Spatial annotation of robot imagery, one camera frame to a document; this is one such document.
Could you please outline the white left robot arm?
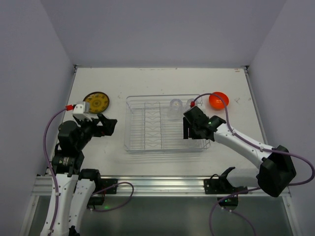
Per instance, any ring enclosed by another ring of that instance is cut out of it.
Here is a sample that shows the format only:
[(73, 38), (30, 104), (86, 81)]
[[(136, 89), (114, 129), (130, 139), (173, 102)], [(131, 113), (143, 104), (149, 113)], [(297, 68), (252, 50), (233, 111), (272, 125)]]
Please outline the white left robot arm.
[(48, 166), (53, 183), (42, 236), (80, 234), (89, 199), (101, 188), (99, 170), (81, 168), (82, 150), (93, 137), (111, 136), (116, 124), (116, 119), (98, 114), (96, 118), (75, 118), (59, 125), (58, 143)]

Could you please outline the orange plastic bowl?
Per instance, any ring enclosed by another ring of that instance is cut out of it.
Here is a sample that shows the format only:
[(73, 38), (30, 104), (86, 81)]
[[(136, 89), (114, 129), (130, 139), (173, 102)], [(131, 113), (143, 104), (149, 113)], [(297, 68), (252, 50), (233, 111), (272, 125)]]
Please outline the orange plastic bowl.
[(215, 110), (222, 110), (225, 105), (228, 106), (229, 98), (223, 92), (213, 92), (213, 95), (209, 95), (209, 104)]

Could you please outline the clear glass cup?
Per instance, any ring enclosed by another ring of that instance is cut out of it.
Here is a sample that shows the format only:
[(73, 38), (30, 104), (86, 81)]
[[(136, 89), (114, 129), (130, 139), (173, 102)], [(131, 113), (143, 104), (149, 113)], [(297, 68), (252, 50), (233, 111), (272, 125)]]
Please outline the clear glass cup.
[(189, 99), (189, 100), (187, 101), (186, 107), (187, 107), (187, 109), (190, 109), (190, 108), (193, 107), (193, 106), (195, 106), (195, 100), (192, 98), (192, 99)]
[(169, 105), (168, 115), (172, 119), (180, 119), (183, 115), (183, 103), (180, 99), (172, 99)]
[(188, 148), (192, 148), (192, 149), (203, 148), (204, 142), (203, 142), (203, 140), (199, 140), (199, 139), (187, 139), (186, 146)]

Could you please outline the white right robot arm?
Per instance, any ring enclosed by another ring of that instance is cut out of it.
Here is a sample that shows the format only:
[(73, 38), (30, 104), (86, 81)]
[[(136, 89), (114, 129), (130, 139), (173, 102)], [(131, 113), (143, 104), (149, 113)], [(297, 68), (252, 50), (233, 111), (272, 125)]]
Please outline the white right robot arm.
[(221, 175), (204, 180), (207, 194), (226, 194), (259, 187), (266, 194), (278, 197), (296, 176), (288, 150), (274, 148), (248, 136), (242, 136), (218, 117), (206, 116), (194, 106), (184, 113), (183, 138), (210, 140), (222, 144), (250, 161), (255, 169), (229, 167)]

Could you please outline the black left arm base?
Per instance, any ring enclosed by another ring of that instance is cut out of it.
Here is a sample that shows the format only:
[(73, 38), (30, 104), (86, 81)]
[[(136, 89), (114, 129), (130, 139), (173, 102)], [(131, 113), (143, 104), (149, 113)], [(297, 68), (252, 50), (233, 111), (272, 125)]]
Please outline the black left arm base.
[(102, 178), (101, 179), (101, 185), (100, 185), (101, 194), (103, 194), (103, 195), (116, 194), (117, 193), (117, 186), (116, 186), (117, 183), (118, 183), (118, 179), (116, 179), (116, 178)]

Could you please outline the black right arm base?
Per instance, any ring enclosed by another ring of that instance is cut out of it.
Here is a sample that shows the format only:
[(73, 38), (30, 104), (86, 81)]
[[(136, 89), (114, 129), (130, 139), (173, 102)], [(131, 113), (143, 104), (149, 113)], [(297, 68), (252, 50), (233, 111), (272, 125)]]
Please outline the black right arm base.
[(228, 174), (235, 170), (235, 167), (229, 167), (221, 175), (213, 174), (203, 180), (205, 194), (232, 194), (239, 191), (247, 190), (245, 186), (234, 187), (228, 180)]

